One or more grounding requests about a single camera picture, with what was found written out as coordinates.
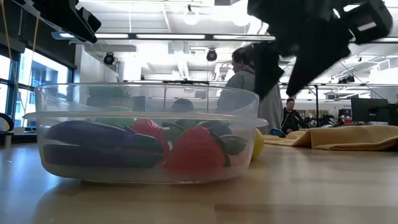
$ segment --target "computer monitor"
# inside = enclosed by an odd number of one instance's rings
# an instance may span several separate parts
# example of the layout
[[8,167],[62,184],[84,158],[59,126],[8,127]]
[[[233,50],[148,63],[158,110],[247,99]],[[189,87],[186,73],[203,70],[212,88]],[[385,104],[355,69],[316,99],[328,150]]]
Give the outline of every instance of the computer monitor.
[[390,103],[390,120],[388,125],[398,126],[398,105],[396,103]]
[[389,122],[389,105],[384,99],[352,98],[353,121]]

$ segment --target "desk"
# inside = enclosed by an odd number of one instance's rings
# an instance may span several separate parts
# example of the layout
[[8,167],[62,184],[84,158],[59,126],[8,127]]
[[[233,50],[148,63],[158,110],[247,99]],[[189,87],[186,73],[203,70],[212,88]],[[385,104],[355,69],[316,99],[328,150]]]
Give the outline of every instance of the desk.
[[241,177],[104,185],[55,177],[37,146],[0,150],[0,223],[398,223],[398,154],[266,146]]

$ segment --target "red strawberry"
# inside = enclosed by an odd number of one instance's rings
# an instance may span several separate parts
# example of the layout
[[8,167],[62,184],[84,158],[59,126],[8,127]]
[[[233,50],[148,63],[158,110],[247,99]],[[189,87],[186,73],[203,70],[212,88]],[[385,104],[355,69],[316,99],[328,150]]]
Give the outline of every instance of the red strawberry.
[[223,170],[224,152],[204,127],[186,130],[174,143],[165,168],[177,177],[211,179]]
[[137,120],[130,128],[138,134],[145,134],[156,138],[163,145],[165,159],[169,158],[170,146],[163,137],[163,129],[159,125],[149,119],[141,119]]

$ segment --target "yellow towel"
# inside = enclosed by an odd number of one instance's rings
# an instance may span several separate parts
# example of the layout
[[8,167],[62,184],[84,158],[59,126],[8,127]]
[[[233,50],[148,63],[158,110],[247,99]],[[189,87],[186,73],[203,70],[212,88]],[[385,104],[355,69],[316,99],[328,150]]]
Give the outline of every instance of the yellow towel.
[[398,144],[398,127],[387,125],[313,128],[286,136],[265,135],[264,143],[324,150],[378,151]]

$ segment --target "toy strawberry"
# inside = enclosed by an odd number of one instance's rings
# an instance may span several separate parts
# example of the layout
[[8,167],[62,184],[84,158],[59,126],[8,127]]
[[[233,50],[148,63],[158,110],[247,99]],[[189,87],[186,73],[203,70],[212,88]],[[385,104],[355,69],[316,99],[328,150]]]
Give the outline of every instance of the toy strawberry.
[[164,148],[164,157],[167,159],[170,155],[170,146],[163,137],[163,129],[155,122],[149,119],[137,120],[130,128],[138,134],[145,134],[156,138]]
[[224,166],[224,152],[213,135],[204,127],[186,130],[174,143],[165,168],[177,177],[211,178]]
[[162,126],[169,128],[169,130],[164,131],[164,137],[169,140],[172,145],[178,142],[185,133],[191,129],[205,128],[210,136],[212,137],[212,142],[216,142],[219,147],[222,148],[224,152],[224,166],[237,166],[244,164],[248,157],[242,153],[245,148],[247,141],[246,139],[233,135],[232,130],[229,128],[231,123],[227,121],[194,121],[189,119],[176,120],[174,123],[163,122]]

